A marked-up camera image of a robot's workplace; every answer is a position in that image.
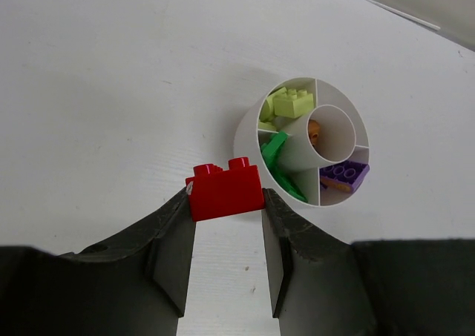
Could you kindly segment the lime green lego brick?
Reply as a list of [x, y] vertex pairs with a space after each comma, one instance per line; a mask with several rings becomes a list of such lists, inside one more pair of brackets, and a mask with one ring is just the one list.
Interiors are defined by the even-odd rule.
[[265, 131], [273, 131], [273, 132], [278, 131], [277, 127], [272, 122], [259, 121], [258, 122], [258, 129], [259, 130], [265, 130]]
[[274, 98], [276, 96], [286, 95], [287, 89], [281, 87], [271, 92], [263, 101], [259, 115], [260, 122], [271, 122], [275, 118]]
[[313, 94], [304, 89], [281, 88], [273, 94], [274, 113], [297, 119], [315, 108]]

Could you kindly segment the green lego plate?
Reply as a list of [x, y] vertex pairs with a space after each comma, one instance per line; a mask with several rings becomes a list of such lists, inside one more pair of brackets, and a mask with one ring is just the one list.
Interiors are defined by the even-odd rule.
[[268, 142], [261, 145], [261, 156], [269, 171], [277, 165], [281, 149], [288, 140], [288, 137], [288, 134], [285, 132], [271, 134]]

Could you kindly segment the red pink lego figure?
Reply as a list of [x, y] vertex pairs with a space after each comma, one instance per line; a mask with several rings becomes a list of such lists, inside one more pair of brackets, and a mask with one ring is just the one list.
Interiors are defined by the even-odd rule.
[[248, 157], [228, 161], [228, 169], [208, 163], [193, 167], [185, 180], [194, 222], [227, 217], [265, 207], [258, 167]]

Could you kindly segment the purple decorated lego plate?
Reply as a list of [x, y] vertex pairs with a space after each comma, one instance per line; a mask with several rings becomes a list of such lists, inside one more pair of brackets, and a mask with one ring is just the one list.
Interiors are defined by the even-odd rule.
[[353, 194], [363, 183], [370, 171], [366, 163], [344, 161], [336, 165], [319, 169], [320, 184], [323, 188], [333, 188], [344, 193]]

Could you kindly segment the dark green lego brick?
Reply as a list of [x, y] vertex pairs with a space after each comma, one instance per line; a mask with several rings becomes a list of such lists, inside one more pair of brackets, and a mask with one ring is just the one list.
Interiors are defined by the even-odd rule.
[[270, 168], [270, 173], [274, 180], [285, 190], [290, 196], [301, 202], [308, 202], [301, 189], [295, 184], [291, 177], [284, 173], [277, 165]]

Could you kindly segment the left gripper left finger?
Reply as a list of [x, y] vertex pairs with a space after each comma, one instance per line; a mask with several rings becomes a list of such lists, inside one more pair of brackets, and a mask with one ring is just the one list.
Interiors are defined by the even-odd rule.
[[179, 191], [79, 253], [1, 248], [3, 335], [175, 335], [196, 225]]

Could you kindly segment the brown lego plate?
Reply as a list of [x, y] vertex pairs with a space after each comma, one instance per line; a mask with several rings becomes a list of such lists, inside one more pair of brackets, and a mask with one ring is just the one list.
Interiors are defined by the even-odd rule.
[[321, 132], [320, 124], [314, 119], [310, 119], [307, 125], [307, 133], [308, 133], [309, 141], [314, 148], [318, 144], [320, 132]]

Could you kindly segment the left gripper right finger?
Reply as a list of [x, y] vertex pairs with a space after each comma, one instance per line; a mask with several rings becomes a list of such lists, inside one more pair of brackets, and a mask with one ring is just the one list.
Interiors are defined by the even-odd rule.
[[272, 315], [282, 335], [472, 335], [474, 242], [347, 244], [263, 193]]

